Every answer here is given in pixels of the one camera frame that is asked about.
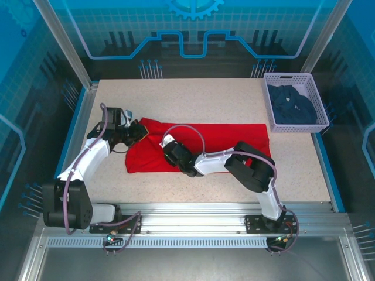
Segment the red printed t-shirt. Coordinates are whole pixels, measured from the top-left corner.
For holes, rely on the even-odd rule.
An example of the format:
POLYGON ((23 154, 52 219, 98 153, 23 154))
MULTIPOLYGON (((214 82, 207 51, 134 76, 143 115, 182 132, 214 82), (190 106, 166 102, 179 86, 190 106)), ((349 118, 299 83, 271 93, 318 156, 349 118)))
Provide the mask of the red printed t-shirt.
MULTIPOLYGON (((178 167, 173 167, 166 161, 159 145, 164 133, 174 124, 148 118, 142 118, 139 123, 146 127, 148 135, 126 153, 126 171, 128 173, 179 172, 178 167)), ((170 134, 194 154, 202 153, 202 140, 208 153, 226 150, 243 141, 265 155, 271 156, 266 124, 190 124, 190 126, 195 130, 178 127, 171 130, 170 134)))

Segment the blue table edge trim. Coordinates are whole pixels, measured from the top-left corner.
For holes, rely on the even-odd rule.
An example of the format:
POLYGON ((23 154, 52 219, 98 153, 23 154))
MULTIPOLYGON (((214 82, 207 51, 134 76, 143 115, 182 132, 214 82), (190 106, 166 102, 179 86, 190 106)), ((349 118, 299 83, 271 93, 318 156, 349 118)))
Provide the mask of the blue table edge trim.
POLYGON ((313 133, 311 136, 319 160, 319 164, 322 169, 323 178, 330 195, 332 208, 337 213, 345 213, 346 209, 344 207, 344 203, 340 195, 335 176, 333 174, 332 166, 330 164, 323 139, 319 133, 313 133))
POLYGON ((83 137, 80 136, 79 127, 80 127, 82 113, 84 111, 83 108, 86 104, 86 98, 87 98, 87 90, 83 87, 82 90, 80 91, 76 109, 74 110, 74 114, 73 114, 73 117, 69 126, 69 130, 67 132, 67 136, 65 138, 63 149, 62 149, 59 161, 57 163, 56 171, 51 179, 43 183, 42 211, 40 215, 44 213, 44 208, 45 208, 45 199, 44 199, 45 188, 49 187, 55 182, 55 180, 57 179, 57 176, 60 175, 63 171, 66 170, 67 167, 71 165, 73 160, 76 158, 76 156, 80 152, 80 144, 82 143, 83 137))

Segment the small lit electronics module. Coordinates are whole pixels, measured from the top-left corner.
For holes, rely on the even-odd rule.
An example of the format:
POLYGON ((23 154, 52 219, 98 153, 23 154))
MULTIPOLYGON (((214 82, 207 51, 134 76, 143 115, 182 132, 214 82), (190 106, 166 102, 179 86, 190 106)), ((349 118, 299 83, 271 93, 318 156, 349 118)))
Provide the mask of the small lit electronics module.
POLYGON ((267 245, 268 246, 285 245, 292 237, 293 237, 292 234, 285 234, 285 235, 278 236, 278 237, 269 237, 267 238, 267 245))
POLYGON ((122 238, 117 237, 116 232, 111 232, 104 239, 103 245, 104 246, 118 245, 121 241, 122 241, 122 238))

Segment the navy blue garment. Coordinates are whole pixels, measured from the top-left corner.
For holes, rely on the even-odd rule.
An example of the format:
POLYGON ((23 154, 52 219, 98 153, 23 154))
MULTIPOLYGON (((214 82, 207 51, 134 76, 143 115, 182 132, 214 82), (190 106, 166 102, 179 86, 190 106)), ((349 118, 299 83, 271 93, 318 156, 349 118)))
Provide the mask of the navy blue garment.
POLYGON ((316 124, 311 101, 291 85, 267 85, 275 122, 283 125, 316 124))

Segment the lavender plastic basket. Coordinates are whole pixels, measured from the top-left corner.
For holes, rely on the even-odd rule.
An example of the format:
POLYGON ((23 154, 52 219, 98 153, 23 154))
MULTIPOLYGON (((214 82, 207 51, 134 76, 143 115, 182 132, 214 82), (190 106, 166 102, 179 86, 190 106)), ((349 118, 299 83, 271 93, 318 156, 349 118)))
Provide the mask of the lavender plastic basket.
POLYGON ((263 76, 262 90, 271 132, 282 133, 318 133, 329 126, 329 120, 323 106, 315 81, 309 73, 265 73, 263 76), (317 114, 316 124, 283 125, 275 122, 267 85, 291 85, 307 97, 314 106, 317 114))

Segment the aluminium table side rail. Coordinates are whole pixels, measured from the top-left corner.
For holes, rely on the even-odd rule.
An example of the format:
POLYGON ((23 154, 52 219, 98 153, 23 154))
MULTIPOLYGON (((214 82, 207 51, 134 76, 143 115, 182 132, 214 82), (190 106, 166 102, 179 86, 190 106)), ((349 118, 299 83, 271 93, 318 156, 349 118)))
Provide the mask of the aluminium table side rail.
POLYGON ((80 144, 80 150, 81 150, 81 147, 82 147, 82 145, 83 145, 83 143, 86 139, 86 129, 87 129, 87 125, 88 125, 88 119, 90 117, 91 110, 92 110, 94 100, 95 100, 95 97, 96 97, 97 87, 98 87, 98 81, 95 81, 94 82, 94 88, 91 91, 87 90, 86 104, 83 108, 84 111, 82 113, 80 127, 79 127, 80 128, 80 136, 83 137, 82 143, 80 144))

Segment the aluminium front frame rail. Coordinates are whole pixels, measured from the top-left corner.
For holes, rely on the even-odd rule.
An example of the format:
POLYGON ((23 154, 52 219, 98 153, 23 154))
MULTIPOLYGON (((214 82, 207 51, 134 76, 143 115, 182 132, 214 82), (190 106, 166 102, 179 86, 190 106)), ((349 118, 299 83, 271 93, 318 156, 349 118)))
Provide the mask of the aluminium front frame rail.
MULTIPOLYGON (((341 237, 353 233, 349 216, 329 202, 286 202, 299 220, 300 237, 341 237)), ((142 215, 143 237, 244 237, 246 215, 260 214, 258 203, 126 203, 123 214, 142 215)))

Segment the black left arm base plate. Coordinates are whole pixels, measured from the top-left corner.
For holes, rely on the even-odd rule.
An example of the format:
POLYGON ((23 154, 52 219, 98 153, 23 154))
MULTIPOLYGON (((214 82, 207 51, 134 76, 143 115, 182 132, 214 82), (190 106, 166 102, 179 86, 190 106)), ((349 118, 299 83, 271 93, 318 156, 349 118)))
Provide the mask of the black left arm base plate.
MULTIPOLYGON (((121 220, 126 220, 130 217, 130 215, 123 215, 121 220)), ((89 233, 91 234, 109 234, 111 231, 117 231, 118 234, 130 234, 135 223, 137 221, 137 216, 134 217, 132 220, 127 221, 124 224, 118 226, 101 226, 101 225, 93 225, 89 227, 89 233)), ((137 226, 135 227, 135 234, 140 234, 142 227, 142 216, 138 220, 137 226)))

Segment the aluminium enclosure post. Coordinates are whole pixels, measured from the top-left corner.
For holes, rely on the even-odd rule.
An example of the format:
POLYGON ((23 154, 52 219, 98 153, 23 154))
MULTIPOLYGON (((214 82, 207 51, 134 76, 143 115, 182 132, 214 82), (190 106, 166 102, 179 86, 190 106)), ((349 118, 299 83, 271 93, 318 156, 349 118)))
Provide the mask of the aluminium enclosure post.
POLYGON ((47 24, 47 27, 51 31, 62 52, 66 56, 66 59, 68 60, 82 86, 86 90, 91 91, 93 89, 94 83, 89 77, 88 72, 86 71, 81 59, 79 58, 79 55, 77 54, 68 34, 66 33, 61 21, 52 8, 49 0, 32 1, 37 7, 39 13, 41 14, 44 22, 47 24))
POLYGON ((333 8, 330 16, 328 17, 320 35, 318 36, 312 50, 310 51, 307 59, 304 62, 300 72, 311 73, 321 55, 326 49, 328 43, 332 40, 332 37, 338 28, 340 22, 345 16, 350 4, 353 0, 337 0, 335 7, 333 8))

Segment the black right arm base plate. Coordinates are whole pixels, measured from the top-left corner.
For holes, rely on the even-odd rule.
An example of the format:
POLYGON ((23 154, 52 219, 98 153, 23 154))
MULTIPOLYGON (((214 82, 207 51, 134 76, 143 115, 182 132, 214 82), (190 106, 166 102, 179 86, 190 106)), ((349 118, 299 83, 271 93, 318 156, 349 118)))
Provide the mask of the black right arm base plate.
POLYGON ((297 225, 293 215, 284 215, 274 221, 262 215, 246 215, 244 226, 248 234, 287 234, 297 232, 297 225))

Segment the aluminium lower frame bar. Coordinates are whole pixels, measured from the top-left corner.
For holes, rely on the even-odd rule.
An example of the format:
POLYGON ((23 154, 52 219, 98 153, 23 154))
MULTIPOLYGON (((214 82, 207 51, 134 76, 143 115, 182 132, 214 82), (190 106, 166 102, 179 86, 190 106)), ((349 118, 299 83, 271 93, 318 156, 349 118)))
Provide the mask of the aluminium lower frame bar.
POLYGON ((370 281, 371 277, 366 268, 362 253, 356 238, 349 236, 339 237, 343 257, 350 281, 370 281))
POLYGON ((38 281, 43 258, 46 253, 48 237, 34 236, 30 242, 21 272, 16 281, 38 281))

